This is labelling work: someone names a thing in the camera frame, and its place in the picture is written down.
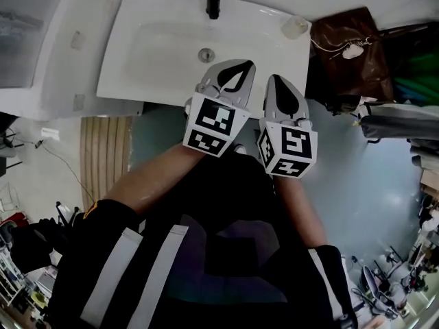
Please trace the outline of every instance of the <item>white sink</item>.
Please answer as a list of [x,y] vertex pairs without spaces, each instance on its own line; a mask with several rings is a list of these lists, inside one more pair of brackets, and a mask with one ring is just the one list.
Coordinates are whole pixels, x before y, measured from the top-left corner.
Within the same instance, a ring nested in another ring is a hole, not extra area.
[[[256,65],[247,105],[254,118],[263,116],[271,74],[282,75],[305,94],[311,24],[290,40],[281,31],[290,14],[221,0],[220,16],[213,21],[205,8],[206,0],[122,0],[97,96],[183,106],[212,64],[234,58]],[[212,63],[198,60],[203,48],[215,52]]]

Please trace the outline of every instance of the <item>gray floor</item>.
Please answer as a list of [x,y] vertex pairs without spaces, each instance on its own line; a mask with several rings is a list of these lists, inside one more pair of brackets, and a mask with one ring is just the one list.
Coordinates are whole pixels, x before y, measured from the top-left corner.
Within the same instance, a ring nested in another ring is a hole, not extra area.
[[[370,263],[391,245],[407,255],[418,230],[420,169],[411,164],[405,140],[384,139],[368,144],[354,117],[333,117],[309,101],[318,132],[318,158],[302,179],[320,215],[329,242],[346,255]],[[237,142],[258,156],[257,121],[249,120]],[[134,121],[132,165],[152,158],[182,140],[182,108],[149,105]]]

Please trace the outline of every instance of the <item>red object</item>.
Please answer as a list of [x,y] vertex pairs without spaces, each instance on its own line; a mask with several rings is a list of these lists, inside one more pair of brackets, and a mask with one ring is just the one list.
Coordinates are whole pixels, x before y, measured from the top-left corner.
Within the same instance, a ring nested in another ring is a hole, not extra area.
[[0,226],[3,223],[7,222],[7,221],[15,222],[17,227],[24,227],[24,226],[28,226],[29,225],[29,221],[27,220],[25,214],[22,213],[22,212],[14,213],[11,217],[9,217],[9,218],[5,219],[4,221],[2,221],[0,223]]

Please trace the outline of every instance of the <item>white cloth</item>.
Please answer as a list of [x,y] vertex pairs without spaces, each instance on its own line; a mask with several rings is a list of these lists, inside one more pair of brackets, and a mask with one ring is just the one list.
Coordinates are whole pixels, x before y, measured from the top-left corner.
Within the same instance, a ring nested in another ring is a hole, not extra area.
[[407,294],[405,293],[403,286],[399,283],[395,282],[390,285],[389,292],[389,297],[393,300],[396,307],[400,306],[407,299]]
[[130,264],[142,239],[141,235],[126,228],[113,247],[81,313],[81,319],[92,327],[101,326],[119,280]]
[[174,224],[169,231],[152,265],[142,296],[131,316],[127,329],[144,329],[150,326],[167,276],[188,229],[187,226]]
[[425,221],[422,226],[422,230],[425,232],[432,232],[439,226],[439,211],[432,210],[430,215],[433,217],[428,221]]

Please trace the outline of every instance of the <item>forearm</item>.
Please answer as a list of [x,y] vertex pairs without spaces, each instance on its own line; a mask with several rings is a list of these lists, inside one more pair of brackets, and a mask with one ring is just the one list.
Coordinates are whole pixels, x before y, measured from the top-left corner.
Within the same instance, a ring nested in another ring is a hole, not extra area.
[[307,247],[326,245],[327,238],[322,222],[309,202],[300,181],[274,177],[274,186],[303,243]]
[[204,157],[202,152],[177,144],[120,178],[105,199],[141,214],[171,190]]

